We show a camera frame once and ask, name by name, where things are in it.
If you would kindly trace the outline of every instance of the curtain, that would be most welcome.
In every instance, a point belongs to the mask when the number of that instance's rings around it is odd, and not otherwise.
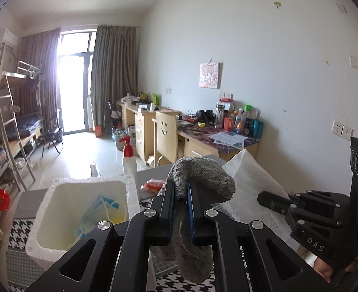
[[[100,25],[96,31],[91,70],[91,105],[95,125],[103,109],[127,93],[137,95],[136,28]]]
[[[21,39],[17,58],[41,68],[44,82],[41,83],[41,108],[45,130],[50,128],[49,120],[57,109],[57,47],[60,29],[29,35]],[[21,108],[20,115],[38,112],[35,92],[20,85],[14,90],[14,104]]]

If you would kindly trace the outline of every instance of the white bottle on floor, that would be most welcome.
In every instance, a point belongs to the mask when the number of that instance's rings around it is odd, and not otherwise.
[[[140,200],[140,188],[137,182],[137,162],[136,157],[134,156],[133,147],[130,145],[130,136],[126,135],[122,137],[120,142],[125,141],[124,146],[124,158],[122,160],[122,165],[124,167],[124,174],[130,174],[134,177],[134,181],[136,183],[137,195]]]

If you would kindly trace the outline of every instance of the glass door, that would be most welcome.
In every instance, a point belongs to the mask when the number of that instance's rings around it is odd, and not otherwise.
[[[88,112],[91,110],[89,96],[95,36],[95,31],[70,32],[62,34],[59,40],[58,81],[65,134],[92,128]]]

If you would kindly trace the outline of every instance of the silver screw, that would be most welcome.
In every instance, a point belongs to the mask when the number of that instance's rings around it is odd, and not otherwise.
[[[99,224],[98,224],[98,228],[100,229],[100,230],[106,230],[106,229],[108,229],[110,227],[110,222],[108,222],[108,221],[103,221],[103,222],[100,222]]]
[[[156,211],[154,209],[147,209],[144,211],[144,215],[147,217],[152,217],[156,215]]]
[[[253,221],[252,227],[255,229],[262,229],[264,227],[264,224],[260,221]]]
[[[214,210],[214,209],[210,209],[210,210],[206,211],[206,215],[209,216],[209,217],[214,217],[214,216],[218,215],[218,212],[216,210]]]

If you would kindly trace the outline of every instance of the styrofoam box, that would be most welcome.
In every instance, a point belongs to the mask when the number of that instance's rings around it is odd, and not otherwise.
[[[75,241],[74,233],[82,216],[98,196],[122,202],[128,210],[129,219],[140,212],[136,185],[131,175],[58,179],[49,187],[38,209],[26,243],[28,256],[45,270],[52,266]],[[151,260],[147,285],[153,288],[150,278],[154,280]]]

